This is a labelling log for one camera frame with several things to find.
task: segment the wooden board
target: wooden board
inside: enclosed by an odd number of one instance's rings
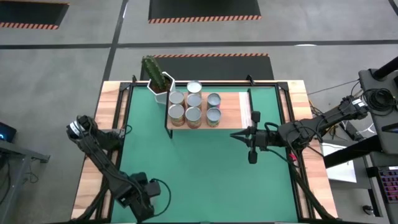
[[[147,83],[147,81],[138,81],[139,83]],[[177,83],[187,83],[188,81],[176,81]],[[215,83],[220,81],[201,81],[202,83]],[[223,82],[236,82],[242,83],[249,81],[235,81],[235,80],[225,80]],[[256,81],[258,83],[269,83],[269,82],[287,82],[289,84],[290,99],[292,102],[293,113],[296,120],[304,118],[312,118],[312,113],[310,109],[310,104],[308,102],[307,92],[305,90],[304,81],[302,80],[292,80],[292,81]],[[99,98],[97,112],[96,112],[96,122],[101,129],[112,128],[113,116],[116,109],[116,101],[118,98],[118,91],[120,81],[109,81],[103,83],[103,88],[101,90],[101,95]],[[119,117],[119,127],[124,118],[124,108],[126,106],[126,100],[124,98],[122,103],[121,114]],[[282,106],[284,108],[284,114],[286,121],[289,121],[289,112],[287,110],[287,103],[282,97]],[[320,145],[318,141],[312,141],[310,145],[320,152]],[[307,171],[307,179],[311,191],[314,193],[316,198],[322,204],[322,206],[334,217],[337,217],[337,211],[335,203],[333,200],[333,195],[331,193],[330,184],[328,176],[326,174],[325,164],[323,163],[323,158],[317,153],[306,149],[303,151],[303,159],[305,163],[305,170]],[[80,183],[78,186],[75,204],[73,206],[71,218],[79,217],[86,209],[86,207],[95,198],[96,194],[100,190],[102,175],[90,161],[86,159],[83,164],[83,169],[80,177]],[[306,209],[306,199],[302,191],[299,191],[300,202],[303,209],[303,217],[308,217],[308,211]],[[109,208],[109,193],[104,200],[103,218],[108,216]]]
[[[218,93],[221,97],[220,111],[221,119],[217,127],[210,127],[207,124],[207,96],[210,93],[201,93],[201,125],[198,129],[242,129],[251,125],[249,94],[246,92]],[[167,128],[169,129],[190,129],[187,122],[182,126],[174,126],[167,117]]]

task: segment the green mat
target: green mat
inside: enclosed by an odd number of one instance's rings
[[[203,87],[204,92],[247,89]],[[275,89],[255,87],[251,91],[261,124],[280,124]],[[120,170],[146,172],[148,179],[161,179],[172,191],[169,209],[146,222],[297,222],[289,169],[282,159],[259,152],[257,164],[250,165],[249,149],[229,136],[237,130],[174,130],[170,139],[164,116],[165,106],[158,105],[146,87],[134,87],[127,122],[132,131],[126,136]],[[273,149],[286,156],[284,148]],[[154,201],[155,213],[165,208],[169,197],[161,187]],[[115,202],[113,223],[135,221],[129,208]]]

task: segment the wire bundle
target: wire bundle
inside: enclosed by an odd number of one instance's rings
[[[391,114],[398,105],[397,100],[386,88],[366,90],[362,97],[371,108],[371,113],[378,116],[387,116]]]

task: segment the black frame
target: black frame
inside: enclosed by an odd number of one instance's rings
[[[176,86],[185,86],[186,83],[176,83]],[[119,113],[120,113],[120,108],[121,108],[121,103],[122,103],[122,98],[123,98],[123,93],[124,91],[128,90],[128,96],[127,96],[127,105],[126,105],[126,109],[124,112],[124,119],[123,119],[123,126],[122,128],[126,128],[127,125],[127,121],[128,121],[128,117],[129,117],[129,111],[130,111],[130,104],[131,104],[131,100],[132,100],[132,94],[133,94],[133,89],[135,86],[147,86],[147,83],[137,83],[135,77],[133,77],[133,82],[122,82],[120,83],[120,88],[119,88],[119,95],[118,95],[118,100],[116,103],[116,110],[115,110],[115,115],[114,115],[114,127],[117,127],[117,121],[119,120]],[[261,82],[261,83],[254,83],[254,82],[246,82],[246,81],[241,81],[241,82],[210,82],[210,83],[202,83],[202,86],[247,86],[247,87],[274,87],[275,88],[275,93],[277,96],[277,104],[278,104],[278,109],[279,109],[279,116],[280,116],[280,122],[283,124],[286,122],[285,120],[285,116],[284,116],[284,109],[282,106],[282,100],[281,100],[281,95],[280,95],[280,91],[282,90],[284,92],[285,95],[285,99],[286,99],[286,103],[287,103],[287,109],[289,112],[289,118],[291,121],[294,121],[294,114],[293,114],[293,107],[292,107],[292,102],[290,99],[290,93],[289,93],[289,84],[287,82]],[[289,155],[290,154],[290,149],[285,148],[286,150],[286,154]],[[118,156],[116,158],[116,167],[119,169],[120,165],[121,165],[121,158],[123,156],[123,148],[120,149],[118,151]],[[300,175],[302,177],[302,179],[304,180],[304,182],[308,185],[308,179],[307,179],[307,174],[305,171],[305,165],[304,165],[304,161],[301,158],[297,158],[300,159]],[[308,214],[309,214],[309,218],[304,218],[303,214],[302,214],[302,207],[301,207],[301,203],[300,203],[300,195],[299,195],[299,189],[298,186],[296,184],[296,182],[294,181],[293,175],[292,175],[292,171],[289,169],[289,174],[290,174],[290,181],[292,184],[292,191],[293,191],[293,195],[294,195],[294,201],[295,201],[295,206],[296,206],[296,213],[297,213],[297,218],[299,222],[307,222],[307,223],[329,223],[328,220],[317,220],[315,219],[315,214],[313,211],[313,207],[310,204],[309,200],[306,198],[307,201],[307,210],[308,210]],[[113,206],[114,206],[114,200],[113,197],[111,196],[111,200],[110,200],[110,204],[109,204],[109,210],[108,210],[108,215],[107,218],[101,218],[102,216],[102,209],[101,210],[97,210],[96,211],[96,218],[94,220],[85,220],[86,222],[82,222],[82,223],[107,223],[111,221],[112,218],[112,211],[113,211]]]

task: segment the gray floor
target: gray floor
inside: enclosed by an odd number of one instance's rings
[[[112,42],[122,0],[69,2],[59,30],[1,28],[0,45]],[[148,24],[149,0],[130,0],[119,43],[398,39],[398,16],[388,0],[259,3],[260,21]],[[275,79],[305,80],[312,93],[381,66],[397,56],[398,45],[117,49],[109,79],[139,77],[140,59],[148,54],[263,52],[270,55]],[[51,154],[48,164],[32,165],[40,180],[24,186],[10,223],[69,219],[83,154],[67,139],[65,126],[78,114],[93,115],[108,54],[109,49],[0,50],[0,121],[18,129],[19,145]],[[349,95],[353,84],[311,94],[310,99],[326,111]],[[353,124],[364,130],[372,121],[369,117]],[[340,218],[366,221],[361,206],[369,203],[367,192],[332,191]],[[388,223],[385,218],[374,222]]]

